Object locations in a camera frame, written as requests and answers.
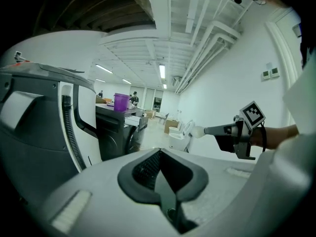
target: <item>fluorescent light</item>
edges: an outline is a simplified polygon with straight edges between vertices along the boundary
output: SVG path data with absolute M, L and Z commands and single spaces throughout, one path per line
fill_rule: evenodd
M 129 81 L 126 81 L 125 79 L 123 79 L 123 81 L 125 81 L 125 82 L 127 82 L 127 83 L 129 83 L 129 84 L 132 84 L 131 82 L 129 82 Z
M 98 64 L 96 64 L 96 66 L 97 66 L 98 68 L 100 68 L 100 69 L 105 70 L 106 72 L 109 72 L 110 74 L 113 74 L 113 72 L 112 72 L 112 71 L 107 70 L 107 69 L 103 68 L 102 66 L 100 66 L 100 65 L 98 65 Z
M 159 69 L 160 69 L 160 77 L 162 79 L 165 79 L 166 76 L 165 76 L 165 73 L 164 73 L 164 65 L 159 65 Z

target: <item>floor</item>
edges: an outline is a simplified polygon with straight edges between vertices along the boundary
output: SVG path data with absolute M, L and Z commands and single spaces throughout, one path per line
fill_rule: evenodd
M 148 126 L 145 129 L 144 140 L 140 146 L 141 150 L 150 148 L 169 148 L 169 135 L 164 133 L 163 120 L 159 118 L 148 119 Z

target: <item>vent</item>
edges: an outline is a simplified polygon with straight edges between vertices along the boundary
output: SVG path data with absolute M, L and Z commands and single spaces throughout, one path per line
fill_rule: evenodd
M 174 77 L 172 79 L 172 86 L 177 87 L 179 85 L 181 79 L 182 79 L 181 77 Z

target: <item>wrist strap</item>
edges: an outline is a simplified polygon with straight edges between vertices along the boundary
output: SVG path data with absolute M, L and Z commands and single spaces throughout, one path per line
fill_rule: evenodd
M 264 124 L 265 122 L 263 121 L 261 123 L 261 127 L 260 127 L 260 131 L 261 131 L 261 134 L 262 134 L 262 152 L 264 152 L 267 148 L 267 132 L 266 132 L 266 129 L 264 127 Z

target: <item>purple container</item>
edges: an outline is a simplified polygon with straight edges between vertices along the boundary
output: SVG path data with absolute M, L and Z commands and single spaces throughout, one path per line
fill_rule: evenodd
M 114 111 L 125 112 L 127 109 L 129 96 L 124 94 L 114 94 Z

